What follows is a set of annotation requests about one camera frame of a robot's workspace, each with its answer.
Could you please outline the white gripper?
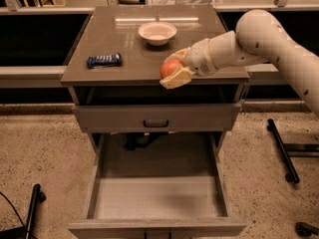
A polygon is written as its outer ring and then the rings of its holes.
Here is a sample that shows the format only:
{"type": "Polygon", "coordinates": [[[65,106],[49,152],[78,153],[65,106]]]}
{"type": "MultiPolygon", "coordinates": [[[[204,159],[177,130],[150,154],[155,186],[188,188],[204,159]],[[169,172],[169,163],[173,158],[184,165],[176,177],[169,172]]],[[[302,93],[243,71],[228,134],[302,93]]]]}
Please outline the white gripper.
{"type": "Polygon", "coordinates": [[[196,73],[205,77],[214,74],[217,67],[210,54],[210,40],[203,39],[196,42],[189,48],[184,48],[169,55],[165,61],[179,60],[188,67],[179,66],[170,76],[159,81],[167,90],[176,89],[191,82],[192,76],[196,73]]]}

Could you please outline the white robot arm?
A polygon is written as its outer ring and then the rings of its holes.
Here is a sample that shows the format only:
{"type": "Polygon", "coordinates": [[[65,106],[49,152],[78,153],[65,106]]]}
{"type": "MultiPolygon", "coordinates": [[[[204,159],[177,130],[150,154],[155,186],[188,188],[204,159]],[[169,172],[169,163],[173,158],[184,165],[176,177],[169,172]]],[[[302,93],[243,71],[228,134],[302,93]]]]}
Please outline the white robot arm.
{"type": "Polygon", "coordinates": [[[203,39],[179,50],[164,62],[176,60],[160,84],[175,89],[222,68],[268,62],[280,73],[312,113],[319,116],[319,57],[297,44],[279,21],[264,10],[251,10],[240,17],[236,29],[203,39]]]}

